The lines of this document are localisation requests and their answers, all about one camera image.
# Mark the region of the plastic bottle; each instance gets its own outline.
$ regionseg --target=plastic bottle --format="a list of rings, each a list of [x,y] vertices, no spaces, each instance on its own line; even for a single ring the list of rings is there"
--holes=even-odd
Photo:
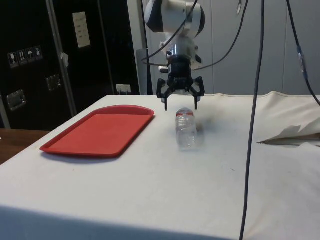
[[[189,108],[182,108],[175,118],[176,142],[182,150],[194,148],[197,138],[197,127],[194,112]]]

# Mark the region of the electrical outlet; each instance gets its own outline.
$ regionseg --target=electrical outlet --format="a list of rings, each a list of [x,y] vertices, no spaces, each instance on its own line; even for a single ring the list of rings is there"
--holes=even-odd
[[[131,94],[131,85],[117,84],[116,91],[119,95],[130,95]]]

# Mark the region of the plastic tray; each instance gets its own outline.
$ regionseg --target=plastic tray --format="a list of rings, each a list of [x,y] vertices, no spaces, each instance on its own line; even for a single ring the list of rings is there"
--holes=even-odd
[[[97,109],[43,145],[40,150],[60,155],[114,158],[121,155],[153,119],[141,106]]]

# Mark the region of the wooden table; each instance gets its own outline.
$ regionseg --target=wooden table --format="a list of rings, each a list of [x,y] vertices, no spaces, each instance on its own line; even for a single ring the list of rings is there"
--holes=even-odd
[[[0,129],[0,165],[48,133],[49,131]]]

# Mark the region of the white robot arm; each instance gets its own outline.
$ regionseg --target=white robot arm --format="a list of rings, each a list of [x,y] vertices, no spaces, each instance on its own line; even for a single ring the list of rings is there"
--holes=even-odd
[[[185,21],[183,28],[176,37],[164,48],[163,52],[168,62],[168,80],[158,80],[157,97],[168,108],[167,99],[176,91],[185,91],[194,97],[195,109],[205,95],[202,77],[192,79],[191,69],[201,66],[202,60],[197,55],[198,47],[193,39],[204,29],[206,17],[203,8],[185,0],[150,0],[145,10],[146,25],[154,33],[165,33],[167,41]]]

